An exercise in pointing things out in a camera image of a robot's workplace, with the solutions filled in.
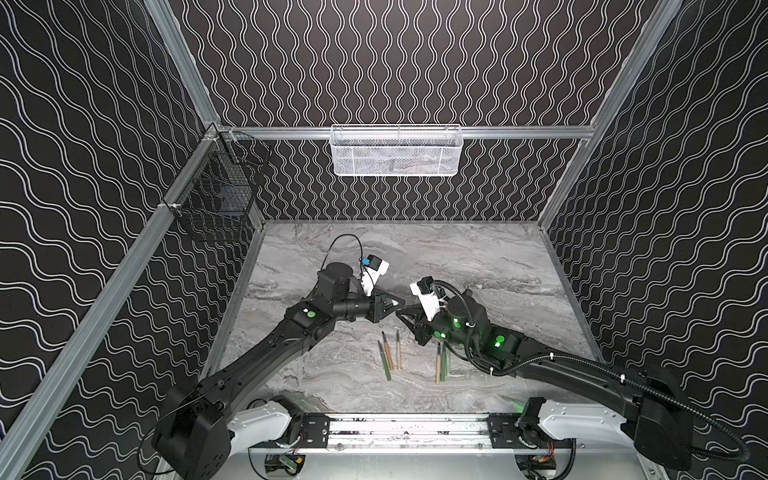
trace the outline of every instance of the gray marble tabletop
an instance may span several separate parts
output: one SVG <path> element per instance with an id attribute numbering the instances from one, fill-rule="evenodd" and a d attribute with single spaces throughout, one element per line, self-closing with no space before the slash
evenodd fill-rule
<path id="1" fill-rule="evenodd" d="M 418 300 L 409 284 L 432 275 L 471 288 L 494 323 L 565 351 L 593 358 L 535 225 L 513 223 L 271 223 L 222 367 L 264 338 L 285 309 L 316 280 L 328 246 L 355 233 L 370 253 L 390 263 L 377 285 Z M 354 266 L 359 247 L 339 239 L 328 261 Z M 387 382 L 376 340 L 382 330 L 395 348 L 402 336 L 404 370 Z M 394 316 L 375 325 L 339 322 L 311 352 L 292 361 L 255 396 L 284 394 L 327 412 L 514 412 L 529 396 L 588 402 L 534 380 L 491 377 L 457 357 L 445 382 L 435 384 L 435 342 L 419 346 Z"/>

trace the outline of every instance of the aluminum frame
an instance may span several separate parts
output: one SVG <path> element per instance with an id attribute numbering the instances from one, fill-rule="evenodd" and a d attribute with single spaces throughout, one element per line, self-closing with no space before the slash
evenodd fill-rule
<path id="1" fill-rule="evenodd" d="M 504 140 L 528 138 L 591 138 L 592 126 L 554 125 L 551 127 L 473 127 L 462 126 L 462 136 L 469 140 Z M 329 140 L 331 127 L 223 127 L 232 135 L 242 133 L 258 140 Z"/>
<path id="2" fill-rule="evenodd" d="M 144 0 L 157 31 L 163 38 L 165 48 L 181 77 L 181 83 L 187 89 L 197 116 L 205 125 L 220 123 L 219 114 L 210 99 L 208 88 L 203 83 L 192 52 L 181 33 L 179 21 L 174 15 L 168 0 Z"/>
<path id="3" fill-rule="evenodd" d="M 605 407 L 585 404 L 586 412 Z M 330 413 L 327 447 L 301 445 L 298 453 L 375 455 L 538 455 L 546 449 L 498 449 L 488 433 L 488 413 Z M 634 447 L 597 439 L 579 439 L 580 452 L 636 452 Z M 254 453 L 283 453 L 285 449 L 252 447 Z M 558 449 L 569 452 L 570 449 Z"/>
<path id="4" fill-rule="evenodd" d="M 205 361 L 205 366 L 200 374 L 200 378 L 204 379 L 211 373 L 215 373 L 219 370 L 221 359 L 224 356 L 224 350 L 227 348 L 227 343 L 232 333 L 232 328 L 235 326 L 235 319 L 240 311 L 240 306 L 243 304 L 243 298 L 248 288 L 248 282 L 250 281 L 251 272 L 256 266 L 256 261 L 261 251 L 261 245 L 264 243 L 264 237 L 266 236 L 266 228 L 256 228 L 253 232 L 253 238 L 251 238 L 250 245 L 248 246 L 248 253 L 246 253 L 245 260 L 243 260 L 243 266 L 240 269 L 240 275 L 237 276 L 235 287 L 232 290 L 229 302 L 227 302 L 227 309 L 224 310 L 224 315 L 219 323 L 219 329 L 216 333 L 216 339 L 208 352 L 208 358 Z"/>
<path id="5" fill-rule="evenodd" d="M 563 266 L 560 263 L 557 252 L 554 251 L 554 245 L 552 245 L 551 240 L 549 240 L 549 234 L 541 228 L 539 228 L 539 230 L 541 232 L 541 241 L 544 243 L 544 247 L 547 249 L 547 253 L 549 253 L 549 258 L 552 260 L 554 270 L 558 273 L 560 283 L 563 286 L 563 290 L 565 290 L 565 296 L 568 297 L 568 302 L 571 303 L 571 310 L 574 311 L 576 320 L 578 320 L 578 324 L 581 327 L 581 332 L 584 334 L 584 338 L 587 339 L 589 350 L 592 352 L 592 355 L 594 355 L 594 358 L 598 362 L 605 363 L 605 359 L 603 358 L 603 353 L 600 351 L 598 341 L 594 338 L 594 334 L 589 328 L 587 317 L 584 316 L 584 312 L 581 311 L 581 303 L 576 297 L 576 293 L 571 286 L 571 281 L 568 279 L 568 275 L 565 274 L 565 270 L 563 270 Z"/>
<path id="6" fill-rule="evenodd" d="M 216 139 L 215 129 L 209 128 L 164 195 L 166 203 L 179 201 L 184 187 L 203 162 L 209 148 L 216 143 Z M 157 206 L 43 377 L 21 415 L 11 425 L 8 434 L 0 443 L 1 480 L 17 480 L 24 473 L 174 218 L 173 213 L 164 204 Z"/>
<path id="7" fill-rule="evenodd" d="M 645 68 L 651 55 L 656 51 L 661 37 L 664 36 L 664 32 L 667 31 L 682 4 L 683 0 L 659 0 L 645 25 L 643 25 L 643 29 L 637 36 L 632 51 L 621 66 L 621 70 L 616 75 L 611 89 L 605 95 L 603 103 L 592 119 L 594 134 L 588 140 L 579 142 L 571 161 L 568 162 L 565 172 L 563 172 L 560 181 L 554 188 L 554 192 L 549 197 L 547 205 L 541 212 L 539 224 L 544 230 L 549 230 L 552 221 L 558 214 L 558 211 L 560 211 L 560 207 L 568 198 L 571 188 L 576 184 L 576 180 L 581 175 L 581 171 L 592 157 L 595 148 L 603 140 L 605 132 L 613 123 L 619 109 L 621 109 L 621 105 L 624 104 L 630 91 L 637 83 L 640 73 Z"/>

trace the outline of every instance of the black patterned wall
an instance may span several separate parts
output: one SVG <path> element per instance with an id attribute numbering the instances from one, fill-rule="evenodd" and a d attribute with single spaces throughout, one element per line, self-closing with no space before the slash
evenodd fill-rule
<path id="1" fill-rule="evenodd" d="M 753 450 L 680 479 L 768 478 L 767 124 L 768 2 L 689 0 L 550 229 L 605 359 L 671 369 Z"/>
<path id="2" fill-rule="evenodd" d="M 22 478 L 144 477 L 140 435 L 171 386 L 197 381 L 248 244 L 196 243 L 172 226 Z M 141 461 L 155 471 L 146 443 Z"/>
<path id="3" fill-rule="evenodd" d="M 339 177 L 327 141 L 270 142 L 243 136 L 233 152 L 266 159 L 256 198 L 272 220 L 536 221 L 577 140 L 466 141 L 453 177 Z"/>
<path id="4" fill-rule="evenodd" d="M 233 126 L 588 124 L 654 0 L 171 0 Z"/>
<path id="5" fill-rule="evenodd" d="M 203 126 L 140 0 L 0 0 L 0 439 Z"/>

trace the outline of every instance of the cable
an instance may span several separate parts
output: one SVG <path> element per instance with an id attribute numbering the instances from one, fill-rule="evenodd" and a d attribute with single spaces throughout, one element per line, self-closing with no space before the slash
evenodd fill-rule
<path id="1" fill-rule="evenodd" d="M 265 399 L 253 399 L 253 400 L 251 400 L 250 402 L 248 402 L 248 406 L 245 408 L 245 410 L 250 410 L 250 409 L 252 409 L 252 408 L 253 408 L 253 404 L 254 404 L 255 402 L 264 402 L 264 404 L 266 404 L 266 400 L 265 400 Z"/>
<path id="2" fill-rule="evenodd" d="M 293 451 L 291 452 L 291 455 L 295 455 L 296 450 L 298 450 L 301 445 L 304 445 L 304 439 L 305 439 L 304 432 L 299 432 L 299 438 L 301 439 L 301 442 L 299 442 L 299 444 L 296 445 L 296 448 L 293 449 Z"/>
<path id="3" fill-rule="evenodd" d="M 367 271 L 366 271 L 366 270 L 363 268 L 363 264 L 362 264 L 362 242 L 360 241 L 360 238 L 359 238 L 357 235 L 355 235 L 354 233 L 342 233 L 341 235 L 339 235 L 338 237 L 336 237 L 336 238 L 334 238 L 334 239 L 333 239 L 333 242 L 331 242 L 331 246 L 330 246 L 330 247 L 328 247 L 328 250 L 326 250 L 326 255 L 323 257 L 323 263 L 321 263 L 321 264 L 320 264 L 320 269 L 322 270 L 323 268 L 325 268 L 325 266 L 326 266 L 326 260 L 328 260 L 328 255 L 330 255 L 330 253 L 331 253 L 331 249 L 333 248 L 333 245 L 334 245 L 334 243 L 336 243 L 336 241 L 337 241 L 339 238 L 341 238 L 341 237 L 355 237 L 355 240 L 357 240 L 357 244 L 358 244 L 358 245 L 360 245 L 360 259 L 358 260 L 358 263 L 359 263 L 359 265 L 360 265 L 360 279 L 362 280 L 362 276 L 363 276 L 363 274 L 367 274 L 367 275 L 368 275 L 368 278 L 370 278 L 370 279 L 371 279 L 371 285 L 373 285 L 373 284 L 374 284 L 374 282 L 373 282 L 373 277 L 371 277 L 371 274 L 370 274 L 370 273 L 368 273 L 368 272 L 367 272 Z M 307 296 L 309 296 L 309 295 L 311 295 L 311 294 L 312 294 L 312 291 L 313 291 L 313 290 L 315 290 L 315 286 L 313 286 L 313 287 L 312 287 L 312 289 L 311 289 L 311 290 L 310 290 L 310 292 L 307 294 Z"/>
<path id="4" fill-rule="evenodd" d="M 472 320 L 472 312 L 469 309 L 469 305 L 467 304 L 466 300 L 464 300 L 464 296 L 458 291 L 458 289 L 453 285 L 451 285 L 450 283 L 444 282 L 442 280 L 434 280 L 432 284 L 443 286 L 444 288 L 446 288 L 447 290 L 451 291 L 456 296 L 458 296 L 458 298 L 462 302 L 462 305 L 464 306 L 464 310 L 467 313 L 467 324 L 469 324 L 470 326 L 474 326 L 475 322 Z M 723 452 L 715 452 L 714 450 L 700 449 L 699 447 L 694 447 L 693 445 L 690 445 L 690 452 L 693 453 L 694 455 L 699 455 L 706 458 L 716 458 L 719 460 L 727 460 L 731 462 L 745 462 L 747 459 L 749 459 L 751 455 L 750 447 L 746 444 L 746 442 L 744 442 L 741 439 L 741 437 L 739 437 L 736 433 L 734 433 L 727 425 L 715 419 L 712 419 L 706 413 L 701 412 L 699 409 L 692 406 L 690 403 L 682 402 L 674 398 L 673 396 L 668 395 L 665 392 L 662 392 L 659 389 L 655 389 L 651 386 L 646 385 L 645 383 L 637 382 L 633 379 L 628 379 L 624 375 L 614 372 L 613 369 L 611 369 L 611 367 L 609 366 L 605 366 L 601 363 L 597 363 L 592 360 L 583 359 L 580 356 L 571 355 L 569 353 L 550 352 L 543 355 L 532 356 L 529 359 L 518 362 L 505 369 L 495 370 L 495 369 L 489 369 L 481 365 L 479 362 L 477 362 L 477 360 L 474 359 L 474 356 L 472 355 L 472 349 L 470 347 L 471 343 L 472 342 L 469 342 L 469 341 L 464 342 L 464 352 L 467 356 L 467 360 L 469 360 L 469 362 L 472 365 L 474 365 L 478 370 L 480 370 L 483 373 L 486 373 L 492 376 L 506 376 L 526 365 L 530 365 L 532 363 L 545 361 L 545 360 L 554 361 L 555 359 L 562 359 L 568 362 L 573 362 L 573 363 L 578 363 L 584 366 L 588 366 L 593 370 L 597 370 L 598 372 L 601 372 L 615 380 L 618 380 L 624 385 L 628 385 L 632 388 L 640 390 L 643 393 L 647 393 L 649 396 L 652 396 L 662 402 L 665 402 L 670 406 L 676 407 L 680 410 L 684 410 L 690 413 L 691 415 L 703 420 L 706 424 L 714 427 L 715 429 L 720 430 L 722 433 L 727 435 L 728 438 L 730 438 L 731 440 L 733 440 L 734 443 L 736 443 L 739 450 L 735 454 L 723 453 Z"/>
<path id="5" fill-rule="evenodd" d="M 451 344 L 450 344 L 449 342 L 443 342 L 443 346 L 444 346 L 446 349 L 450 350 L 450 351 L 451 351 L 451 353 L 453 353 L 454 355 L 456 355 L 458 358 L 460 358 L 460 359 L 464 360 L 465 362 L 468 362 L 468 360 L 467 360 L 467 358 L 466 358 L 465 356 L 463 356 L 463 355 L 459 355 L 458 353 L 456 353 L 456 351 L 455 351 L 455 350 L 454 350 L 454 349 L 451 347 Z"/>
<path id="6" fill-rule="evenodd" d="M 144 442 L 147 441 L 147 438 L 149 437 L 149 435 L 152 432 L 154 432 L 154 430 L 157 428 L 157 426 L 160 424 L 160 422 L 162 422 L 163 419 L 165 419 L 165 417 L 169 416 L 173 412 L 177 412 L 178 410 L 181 410 L 184 407 L 188 407 L 188 406 L 192 405 L 197 400 L 201 400 L 201 399 L 205 398 L 205 395 L 207 395 L 208 393 L 213 392 L 213 390 L 215 388 L 217 388 L 217 387 L 218 387 L 218 384 L 214 385 L 213 387 L 209 388 L 205 392 L 201 393 L 198 397 L 190 400 L 187 403 L 182 403 L 181 405 L 179 405 L 175 409 L 171 410 L 170 412 L 166 413 L 165 415 L 163 415 L 159 419 L 157 419 L 157 421 L 154 423 L 154 425 L 152 425 L 152 428 L 147 430 L 147 433 L 145 433 L 144 436 L 141 437 L 141 439 L 139 440 L 139 445 L 136 448 L 136 465 L 138 465 L 139 470 L 141 470 L 142 472 L 147 473 L 149 475 L 165 475 L 167 473 L 175 472 L 175 470 L 173 468 L 171 470 L 166 470 L 165 472 L 151 472 L 149 470 L 144 469 L 144 466 L 141 464 L 141 446 L 144 444 Z"/>
<path id="7" fill-rule="evenodd" d="M 464 298 L 464 295 L 458 291 L 458 288 L 451 285 L 448 282 L 444 282 L 443 280 L 433 280 L 432 285 L 438 285 L 449 292 L 453 293 L 455 296 L 458 297 L 459 301 L 461 301 L 462 306 L 464 307 L 464 311 L 467 314 L 467 326 L 471 329 L 475 327 L 475 319 L 472 318 L 472 311 L 469 309 L 469 304 L 467 303 L 467 300 Z M 466 361 L 470 362 L 472 365 L 475 366 L 475 368 L 479 369 L 482 372 L 488 373 L 488 369 L 486 369 L 483 365 L 481 365 L 477 360 L 475 360 L 475 356 L 472 354 L 472 349 L 470 344 L 472 343 L 469 341 L 470 338 L 472 338 L 472 331 L 470 331 L 467 334 L 467 341 L 464 342 L 464 355 Z"/>
<path id="8" fill-rule="evenodd" d="M 568 464 L 565 466 L 565 470 L 560 472 L 560 475 L 554 477 L 552 480 L 563 480 L 563 478 L 567 477 L 569 473 L 571 473 L 571 469 L 574 467 L 574 462 L 576 460 L 576 439 L 568 439 L 571 441 L 571 456 L 568 457 Z"/>
<path id="9" fill-rule="evenodd" d="M 261 475 L 259 472 L 257 472 L 256 466 L 253 465 L 253 459 L 250 457 L 250 447 L 248 448 L 248 462 L 250 463 L 250 467 L 253 469 L 253 473 L 258 475 L 259 478 L 261 478 L 263 480 L 269 480 L 267 477 L 265 477 L 264 475 Z"/>

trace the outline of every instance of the white wire basket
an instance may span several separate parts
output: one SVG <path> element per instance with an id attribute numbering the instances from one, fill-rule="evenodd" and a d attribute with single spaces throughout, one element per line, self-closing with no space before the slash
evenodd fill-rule
<path id="1" fill-rule="evenodd" d="M 452 177 L 464 139 L 459 125 L 333 125 L 333 172 L 343 177 Z"/>

